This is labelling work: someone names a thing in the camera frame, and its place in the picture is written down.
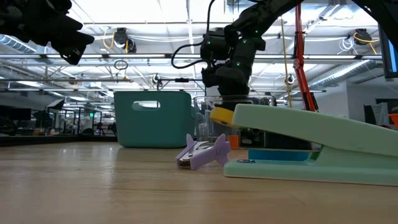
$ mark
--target wooden table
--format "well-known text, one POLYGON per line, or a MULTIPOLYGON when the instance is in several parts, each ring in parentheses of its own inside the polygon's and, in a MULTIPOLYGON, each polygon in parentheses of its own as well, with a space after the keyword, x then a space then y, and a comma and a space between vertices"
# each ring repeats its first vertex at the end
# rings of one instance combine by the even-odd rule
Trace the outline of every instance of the wooden table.
POLYGON ((398 223, 398 188, 226 178, 216 163, 178 170, 178 153, 0 148, 1 223, 398 223))

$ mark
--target stapler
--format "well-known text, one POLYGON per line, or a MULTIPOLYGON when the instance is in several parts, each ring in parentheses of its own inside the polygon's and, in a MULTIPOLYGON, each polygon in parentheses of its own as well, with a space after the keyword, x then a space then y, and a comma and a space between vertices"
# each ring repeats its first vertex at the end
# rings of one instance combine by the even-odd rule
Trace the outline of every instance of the stapler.
POLYGON ((220 165, 228 162, 228 153, 231 151, 225 134, 222 134, 214 144, 196 142, 187 134, 187 147, 175 158, 178 168, 195 170, 213 161, 220 165))
POLYGON ((309 158, 302 162, 230 160, 224 166, 227 177, 398 186, 397 131, 311 111, 261 105, 237 105, 232 125, 283 134, 321 147, 309 151, 309 158))

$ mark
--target lavender toy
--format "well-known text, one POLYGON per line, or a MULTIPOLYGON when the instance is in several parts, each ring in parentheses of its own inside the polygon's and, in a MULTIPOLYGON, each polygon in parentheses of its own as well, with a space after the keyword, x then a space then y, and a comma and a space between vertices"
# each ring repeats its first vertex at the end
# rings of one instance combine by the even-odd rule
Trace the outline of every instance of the lavender toy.
POLYGON ((225 134, 222 134, 213 145, 208 142, 196 142, 187 134, 187 147, 175 158, 178 168, 191 170, 217 161, 220 165, 228 162, 228 153, 231 151, 225 134))

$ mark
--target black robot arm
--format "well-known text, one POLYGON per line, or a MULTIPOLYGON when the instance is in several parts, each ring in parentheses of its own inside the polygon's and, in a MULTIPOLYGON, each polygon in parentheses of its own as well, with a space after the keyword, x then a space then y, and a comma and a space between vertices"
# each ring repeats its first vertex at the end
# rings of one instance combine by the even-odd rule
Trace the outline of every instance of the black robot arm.
POLYGON ((77 65, 94 37, 79 30, 83 24, 67 16, 70 0, 2 0, 0 34, 52 47, 68 63, 77 65))
MULTIPOLYGON (((398 4, 392 0, 353 0, 372 16, 384 29, 398 49, 398 4)), ((208 31, 201 43, 201 59, 207 62, 226 60, 225 63, 202 70, 206 87, 219 86, 221 95, 247 95, 248 81, 255 54, 264 50, 261 39, 274 21, 303 0, 264 0, 247 8, 239 18, 223 30, 208 31)))
POLYGON ((218 85, 221 95, 247 95, 249 93, 248 81, 256 52, 266 49, 266 42, 261 35, 280 15, 300 2, 261 1, 245 9, 239 18, 226 26, 224 30, 209 31, 202 43, 202 59, 228 60, 224 64, 202 70, 205 86, 218 85))

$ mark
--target monitor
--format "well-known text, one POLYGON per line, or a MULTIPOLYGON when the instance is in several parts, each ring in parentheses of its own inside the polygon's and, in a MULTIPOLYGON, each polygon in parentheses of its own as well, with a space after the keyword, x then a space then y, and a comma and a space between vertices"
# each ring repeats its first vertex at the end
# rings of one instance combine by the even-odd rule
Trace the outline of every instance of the monitor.
POLYGON ((398 51, 379 26, 385 78, 398 78, 398 51))

